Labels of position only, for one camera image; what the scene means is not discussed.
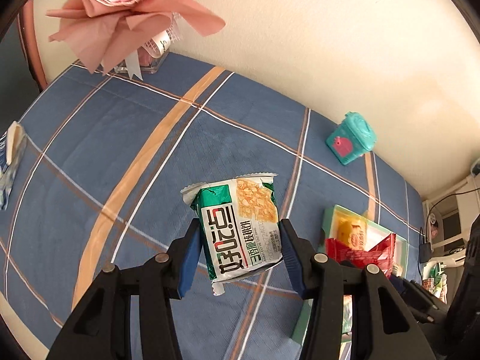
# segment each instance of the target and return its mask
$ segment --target teal mini trash can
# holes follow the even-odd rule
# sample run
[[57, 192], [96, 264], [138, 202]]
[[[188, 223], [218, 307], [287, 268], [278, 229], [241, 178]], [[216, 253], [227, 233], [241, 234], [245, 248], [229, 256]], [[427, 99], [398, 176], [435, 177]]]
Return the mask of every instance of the teal mini trash can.
[[342, 124], [326, 140], [343, 165], [371, 151], [376, 142], [375, 132], [358, 112], [346, 114]]

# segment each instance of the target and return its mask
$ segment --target red wrapper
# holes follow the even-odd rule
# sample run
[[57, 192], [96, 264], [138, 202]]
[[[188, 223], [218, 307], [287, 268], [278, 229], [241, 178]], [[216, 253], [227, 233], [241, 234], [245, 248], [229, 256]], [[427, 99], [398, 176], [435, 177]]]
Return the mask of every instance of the red wrapper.
[[392, 273], [396, 237], [396, 234], [390, 234], [369, 251], [353, 250], [335, 238], [328, 238], [325, 240], [325, 249], [328, 257], [338, 263], [348, 260], [358, 268], [364, 268], [368, 264], [375, 264], [389, 278]]

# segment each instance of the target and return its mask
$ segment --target silver bolt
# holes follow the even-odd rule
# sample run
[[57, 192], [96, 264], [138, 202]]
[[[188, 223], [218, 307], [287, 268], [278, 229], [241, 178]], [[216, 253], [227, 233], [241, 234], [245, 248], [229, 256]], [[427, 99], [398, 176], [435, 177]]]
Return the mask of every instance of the silver bolt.
[[317, 253], [313, 258], [315, 259], [316, 262], [320, 264], [326, 263], [328, 261], [328, 256], [323, 253]]
[[166, 253], [159, 253], [155, 256], [155, 261], [157, 263], [166, 263], [169, 260], [169, 255]]
[[106, 263], [102, 268], [102, 271], [104, 271], [106, 274], [110, 274], [114, 270], [115, 270], [115, 264], [112, 264], [111, 262]]
[[367, 271], [369, 271], [371, 274], [375, 275], [375, 274], [380, 272], [380, 269], [375, 264], [368, 264], [367, 265]]

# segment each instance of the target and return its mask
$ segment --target cookie package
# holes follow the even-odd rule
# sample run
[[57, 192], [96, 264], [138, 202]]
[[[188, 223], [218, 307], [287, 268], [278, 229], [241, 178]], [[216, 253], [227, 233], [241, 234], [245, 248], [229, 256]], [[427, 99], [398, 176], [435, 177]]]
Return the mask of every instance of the cookie package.
[[282, 260], [274, 173], [255, 173], [181, 191], [200, 218], [203, 249], [214, 295]]

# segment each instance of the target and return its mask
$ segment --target blue and white packet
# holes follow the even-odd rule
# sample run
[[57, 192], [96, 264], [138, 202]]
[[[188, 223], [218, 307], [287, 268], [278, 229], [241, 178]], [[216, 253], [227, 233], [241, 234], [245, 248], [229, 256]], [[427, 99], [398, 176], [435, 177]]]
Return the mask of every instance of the blue and white packet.
[[7, 209], [8, 197], [26, 144], [25, 130], [17, 122], [13, 122], [0, 138], [0, 211]]

